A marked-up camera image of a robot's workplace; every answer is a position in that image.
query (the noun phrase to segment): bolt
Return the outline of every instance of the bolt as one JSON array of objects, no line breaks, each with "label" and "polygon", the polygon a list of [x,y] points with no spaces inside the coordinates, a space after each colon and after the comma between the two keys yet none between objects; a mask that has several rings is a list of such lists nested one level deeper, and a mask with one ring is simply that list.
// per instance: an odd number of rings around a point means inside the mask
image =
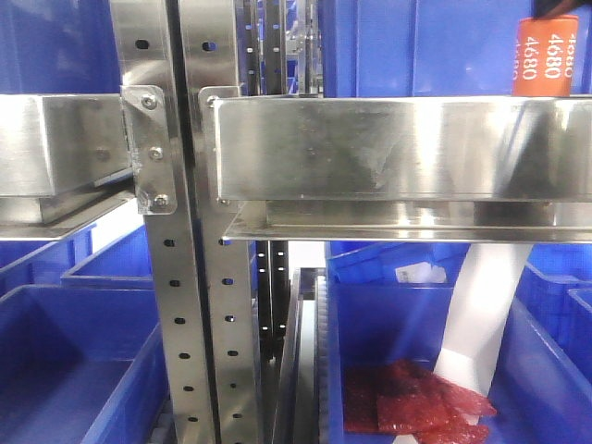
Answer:
[{"label": "bolt", "polygon": [[163,149],[160,146],[153,146],[148,152],[148,155],[152,160],[162,160],[165,156],[163,154]]},{"label": "bolt", "polygon": [[106,162],[111,157],[111,153],[108,148],[100,146],[96,149],[96,158],[102,162]]},{"label": "bolt", "polygon": [[208,105],[210,108],[213,108],[213,107],[214,107],[214,102],[215,102],[217,99],[219,99],[219,97],[218,97],[217,95],[210,95],[210,96],[207,98],[207,100],[206,100],[206,102],[207,102],[207,105]]},{"label": "bolt", "polygon": [[168,196],[166,194],[158,194],[156,197],[154,197],[154,205],[160,206],[161,208],[163,206],[167,206]]},{"label": "bolt", "polygon": [[146,109],[156,109],[156,107],[158,106],[156,96],[152,94],[145,94],[142,97],[142,106]]}]

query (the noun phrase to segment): blue plastic bin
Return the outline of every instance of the blue plastic bin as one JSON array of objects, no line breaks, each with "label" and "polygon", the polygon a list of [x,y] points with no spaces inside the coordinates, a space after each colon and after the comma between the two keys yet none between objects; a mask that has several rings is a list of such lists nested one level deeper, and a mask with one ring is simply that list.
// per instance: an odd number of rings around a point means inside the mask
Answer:
[{"label": "blue plastic bin", "polygon": [[565,352],[592,381],[592,290],[569,290],[568,331]]},{"label": "blue plastic bin", "polygon": [[145,227],[114,240],[70,268],[62,282],[75,287],[150,290],[152,266]]},{"label": "blue plastic bin", "polygon": [[540,244],[533,248],[516,297],[563,348],[571,318],[568,290],[592,288],[592,245]]},{"label": "blue plastic bin", "polygon": [[[518,22],[531,0],[326,0],[327,97],[508,94]],[[590,93],[590,10],[580,18],[573,93]]]},{"label": "blue plastic bin", "polygon": [[105,0],[0,2],[0,60],[2,94],[119,93]]},{"label": "blue plastic bin", "polygon": [[[341,372],[349,365],[400,358],[433,366],[451,293],[450,288],[329,284],[331,444],[392,443],[389,436],[344,433]],[[519,301],[506,324],[489,398],[499,414],[481,420],[490,429],[487,444],[592,442],[592,386]]]},{"label": "blue plastic bin", "polygon": [[26,286],[0,300],[0,442],[145,444],[167,394],[154,293]]},{"label": "blue plastic bin", "polygon": [[[467,243],[379,242],[361,244],[357,250],[329,256],[327,273],[334,282],[344,284],[413,282],[413,265],[428,263],[444,269],[445,276],[434,276],[432,282],[456,282],[461,271]],[[349,247],[346,242],[331,242],[328,252]]]},{"label": "blue plastic bin", "polygon": [[27,284],[59,284],[62,274],[93,252],[88,227],[59,242],[0,241],[0,295]]}]

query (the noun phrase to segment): stainless steel shelf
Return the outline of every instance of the stainless steel shelf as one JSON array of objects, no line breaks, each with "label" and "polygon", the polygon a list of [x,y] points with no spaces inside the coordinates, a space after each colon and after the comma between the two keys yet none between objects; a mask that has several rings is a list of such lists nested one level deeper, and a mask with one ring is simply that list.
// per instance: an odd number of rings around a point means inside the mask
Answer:
[{"label": "stainless steel shelf", "polygon": [[248,202],[227,239],[591,242],[591,203]]},{"label": "stainless steel shelf", "polygon": [[0,94],[0,153],[1,197],[53,197],[131,175],[118,94]]},{"label": "stainless steel shelf", "polygon": [[214,100],[237,201],[592,202],[589,98]]},{"label": "stainless steel shelf", "polygon": [[46,225],[0,225],[0,239],[3,241],[59,241],[87,227],[134,197],[130,191],[119,191]]}]

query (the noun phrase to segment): white paper strip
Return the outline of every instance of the white paper strip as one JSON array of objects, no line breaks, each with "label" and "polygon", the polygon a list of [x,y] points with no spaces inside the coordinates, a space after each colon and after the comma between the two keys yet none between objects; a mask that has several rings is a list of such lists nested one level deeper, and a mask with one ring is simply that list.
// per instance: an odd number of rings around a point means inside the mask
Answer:
[{"label": "white paper strip", "polygon": [[[532,244],[471,245],[456,281],[434,372],[489,393],[508,312]],[[416,444],[412,436],[395,444]]]}]

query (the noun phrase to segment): orange label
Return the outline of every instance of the orange label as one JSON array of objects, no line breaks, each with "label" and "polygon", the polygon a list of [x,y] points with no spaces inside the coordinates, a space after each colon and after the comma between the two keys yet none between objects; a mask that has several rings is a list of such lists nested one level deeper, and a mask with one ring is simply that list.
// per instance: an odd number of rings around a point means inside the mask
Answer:
[{"label": "orange label", "polygon": [[520,20],[513,95],[570,95],[577,25],[577,16]]}]

